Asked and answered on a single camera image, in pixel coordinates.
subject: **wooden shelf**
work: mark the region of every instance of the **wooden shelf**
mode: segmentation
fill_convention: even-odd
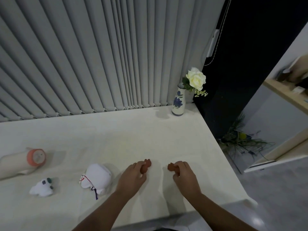
[[[293,93],[292,90],[295,88],[294,83],[266,79],[263,85],[308,115],[308,103],[305,102],[305,100],[308,100],[308,95],[305,92],[300,94]]]

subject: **tile floor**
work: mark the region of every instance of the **tile floor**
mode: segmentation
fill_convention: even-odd
[[[269,231],[308,230],[308,157],[245,174],[226,157]]]

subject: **white table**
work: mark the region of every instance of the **white table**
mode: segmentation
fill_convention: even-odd
[[[47,163],[30,175],[0,181],[0,230],[71,230],[115,189],[119,175],[139,160],[151,159],[148,179],[124,207],[114,227],[193,211],[167,170],[187,161],[201,190],[222,205],[248,200],[245,192],[194,104],[183,116],[171,106],[16,121],[0,124],[1,155],[42,148]],[[95,200],[79,178],[91,163],[113,173],[108,194]],[[28,194],[44,177],[53,179],[50,197]]]

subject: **blue flower pattern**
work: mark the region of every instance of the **blue flower pattern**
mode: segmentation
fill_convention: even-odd
[[[182,104],[182,101],[180,100],[180,98],[183,97],[183,94],[181,94],[180,91],[177,91],[176,93],[176,96],[174,98],[174,101],[173,101],[173,105],[175,106],[175,108],[180,108],[183,104]]]

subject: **white rose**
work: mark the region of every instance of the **white rose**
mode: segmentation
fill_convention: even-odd
[[[192,67],[192,69],[188,71],[186,77],[189,79],[189,85],[199,91],[203,89],[203,84],[205,84],[206,76],[197,68]]]

